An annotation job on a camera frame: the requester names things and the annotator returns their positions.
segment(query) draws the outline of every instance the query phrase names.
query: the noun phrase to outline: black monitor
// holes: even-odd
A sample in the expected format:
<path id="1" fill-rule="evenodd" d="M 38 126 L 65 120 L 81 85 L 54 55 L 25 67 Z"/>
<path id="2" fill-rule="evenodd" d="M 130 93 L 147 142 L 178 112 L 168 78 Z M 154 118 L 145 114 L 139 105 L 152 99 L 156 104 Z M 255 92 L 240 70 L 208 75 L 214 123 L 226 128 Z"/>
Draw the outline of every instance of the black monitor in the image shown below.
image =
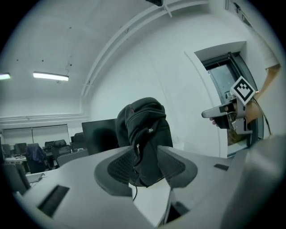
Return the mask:
<path id="1" fill-rule="evenodd" d="M 116 119 L 82 123 L 89 155 L 118 147 L 115 131 Z"/>
<path id="2" fill-rule="evenodd" d="M 15 144 L 15 151 L 17 155 L 26 154 L 27 143 L 17 143 Z"/>

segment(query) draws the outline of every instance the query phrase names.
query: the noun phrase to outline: office chair in background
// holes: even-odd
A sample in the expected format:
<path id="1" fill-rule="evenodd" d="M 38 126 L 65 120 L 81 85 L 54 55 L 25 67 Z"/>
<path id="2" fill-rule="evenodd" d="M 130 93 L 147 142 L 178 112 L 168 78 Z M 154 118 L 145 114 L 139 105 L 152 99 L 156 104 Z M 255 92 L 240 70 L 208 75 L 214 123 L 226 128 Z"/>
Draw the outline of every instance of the office chair in background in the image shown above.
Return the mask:
<path id="1" fill-rule="evenodd" d="M 84 133 L 76 133 L 75 136 L 73 137 L 73 142 L 71 143 L 71 149 L 73 152 L 76 152 L 77 149 L 83 148 L 86 149 L 86 143 L 84 139 Z"/>
<path id="2" fill-rule="evenodd" d="M 65 140 L 58 140 L 54 141 L 53 147 L 51 149 L 51 152 L 54 156 L 55 161 L 58 163 L 58 157 L 71 153 L 71 147 L 70 145 L 67 145 Z"/>

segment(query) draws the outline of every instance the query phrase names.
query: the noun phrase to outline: ceiling light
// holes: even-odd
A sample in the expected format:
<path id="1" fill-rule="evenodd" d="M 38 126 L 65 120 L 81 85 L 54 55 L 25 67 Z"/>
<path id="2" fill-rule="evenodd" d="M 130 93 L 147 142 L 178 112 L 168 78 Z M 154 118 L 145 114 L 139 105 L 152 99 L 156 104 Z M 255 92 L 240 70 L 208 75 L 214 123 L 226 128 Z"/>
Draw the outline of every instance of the ceiling light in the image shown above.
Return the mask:
<path id="1" fill-rule="evenodd" d="M 6 80 L 6 79 L 10 79 L 10 75 L 9 73 L 2 73 L 0 74 L 0 80 Z"/>
<path id="2" fill-rule="evenodd" d="M 57 80 L 57 81 L 68 81 L 68 76 L 65 75 L 56 75 L 44 72 L 34 72 L 33 76 L 35 78 L 42 78 L 42 79 L 50 79 L 50 80 Z"/>

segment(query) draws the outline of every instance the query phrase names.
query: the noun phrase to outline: black cable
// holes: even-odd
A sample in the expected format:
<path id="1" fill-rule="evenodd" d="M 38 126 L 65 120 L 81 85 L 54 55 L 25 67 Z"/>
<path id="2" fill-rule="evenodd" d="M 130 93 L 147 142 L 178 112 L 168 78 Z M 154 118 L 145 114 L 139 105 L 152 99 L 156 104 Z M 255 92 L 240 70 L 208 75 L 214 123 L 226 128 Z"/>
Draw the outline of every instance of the black cable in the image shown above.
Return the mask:
<path id="1" fill-rule="evenodd" d="M 134 202 L 134 200 L 135 200 L 135 198 L 136 198 L 136 196 L 137 196 L 137 191 L 138 191 L 138 190 L 137 190 L 137 186 L 135 186 L 135 188 L 136 188 L 136 194 L 135 194 L 135 196 L 134 196 L 134 198 L 133 198 L 133 200 L 132 200 L 133 202 Z"/>
<path id="2" fill-rule="evenodd" d="M 265 118 L 265 122 L 266 122 L 267 127 L 268 127 L 269 135 L 272 135 L 271 130 L 270 130 L 270 126 L 269 126 L 269 123 L 268 123 L 268 120 L 267 120 L 267 118 L 266 118 L 266 116 L 265 116 L 265 114 L 264 114 L 262 108 L 259 106 L 259 104 L 258 104 L 258 102 L 256 101 L 255 98 L 252 98 L 252 99 L 254 100 L 254 102 L 256 103 L 256 105 L 258 106 L 259 110 L 261 111 L 261 113 L 263 114 L 263 116 L 264 116 L 264 118 Z"/>

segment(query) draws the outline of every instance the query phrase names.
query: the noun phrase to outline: chair backrest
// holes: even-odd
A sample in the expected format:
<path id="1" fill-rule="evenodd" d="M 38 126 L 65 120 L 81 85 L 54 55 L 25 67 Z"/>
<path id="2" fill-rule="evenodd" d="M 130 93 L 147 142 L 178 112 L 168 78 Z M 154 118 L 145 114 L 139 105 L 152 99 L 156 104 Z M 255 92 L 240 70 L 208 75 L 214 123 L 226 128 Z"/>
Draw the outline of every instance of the chair backrest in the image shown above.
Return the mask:
<path id="1" fill-rule="evenodd" d="M 69 153 L 58 157 L 59 166 L 63 166 L 69 161 L 88 156 L 88 150 L 82 150 L 75 153 Z"/>
<path id="2" fill-rule="evenodd" d="M 54 159 L 58 163 L 58 157 L 71 153 L 70 145 L 67 145 L 65 140 L 54 141 L 53 147 L 51 149 Z"/>
<path id="3" fill-rule="evenodd" d="M 26 148 L 27 148 L 27 143 L 16 143 L 15 144 L 16 154 L 25 154 Z"/>
<path id="4" fill-rule="evenodd" d="M 79 148 L 87 148 L 83 132 L 75 134 L 75 136 L 73 137 L 73 143 L 71 144 L 71 148 L 73 151 L 76 151 Z"/>
<path id="5" fill-rule="evenodd" d="M 53 147 L 56 147 L 56 148 L 60 148 L 60 147 L 66 146 L 66 145 L 67 145 L 67 143 L 64 139 L 54 141 L 54 143 L 53 143 Z"/>
<path id="6" fill-rule="evenodd" d="M 46 141 L 45 142 L 45 152 L 50 152 L 54 144 L 54 141 Z"/>

